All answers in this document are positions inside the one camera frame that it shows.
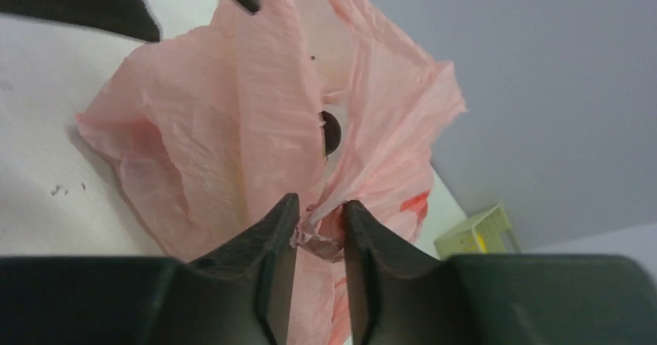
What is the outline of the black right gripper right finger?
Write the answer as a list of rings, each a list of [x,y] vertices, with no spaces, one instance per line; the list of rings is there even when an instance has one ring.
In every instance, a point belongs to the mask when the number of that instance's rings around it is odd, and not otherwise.
[[[656,287],[607,254],[457,254],[445,260],[343,208],[356,344],[654,344]]]

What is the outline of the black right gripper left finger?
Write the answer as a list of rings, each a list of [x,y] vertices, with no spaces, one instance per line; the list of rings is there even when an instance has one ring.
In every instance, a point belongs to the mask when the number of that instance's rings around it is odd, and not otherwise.
[[[3,344],[284,344],[299,198],[189,263],[3,257]]]

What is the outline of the pink plastic bag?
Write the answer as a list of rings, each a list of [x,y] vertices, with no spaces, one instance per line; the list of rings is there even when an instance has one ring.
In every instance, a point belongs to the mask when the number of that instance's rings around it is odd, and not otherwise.
[[[342,205],[407,241],[434,183],[431,146],[466,109],[437,61],[369,0],[219,0],[208,25],[136,48],[77,117],[168,254],[193,260],[300,199],[288,341],[349,338]],[[342,128],[325,156],[321,112]]]

